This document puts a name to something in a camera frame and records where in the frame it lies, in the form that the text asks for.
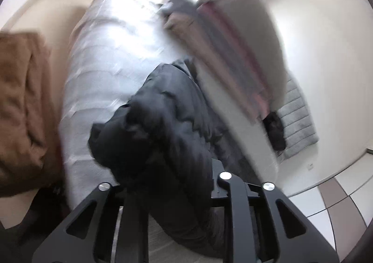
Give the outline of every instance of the brown cloth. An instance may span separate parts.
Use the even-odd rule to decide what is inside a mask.
[[[36,33],[0,33],[0,196],[61,176],[49,55]]]

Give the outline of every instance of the silver screw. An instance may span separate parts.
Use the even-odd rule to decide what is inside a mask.
[[[271,182],[266,182],[263,184],[263,188],[265,190],[274,190],[275,189],[275,184],[271,183]]]
[[[108,189],[110,189],[110,184],[109,183],[101,183],[98,186],[98,189],[101,190],[101,191],[108,190]]]
[[[229,180],[232,177],[232,174],[230,172],[222,172],[219,177],[223,180]]]

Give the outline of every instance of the brown fabric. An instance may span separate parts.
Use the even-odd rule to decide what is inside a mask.
[[[60,178],[49,54],[36,33],[0,33],[0,196]]]

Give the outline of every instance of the black jacket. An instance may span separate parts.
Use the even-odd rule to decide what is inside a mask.
[[[169,236],[209,256],[221,257],[224,230],[221,210],[210,208],[211,159],[259,183],[188,59],[159,65],[107,123],[93,124],[88,142]]]

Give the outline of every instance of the gray quilted blanket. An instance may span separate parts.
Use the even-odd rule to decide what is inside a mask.
[[[296,155],[307,146],[318,141],[311,115],[297,84],[288,73],[285,104],[278,112],[284,126],[286,149],[281,155],[283,160]]]

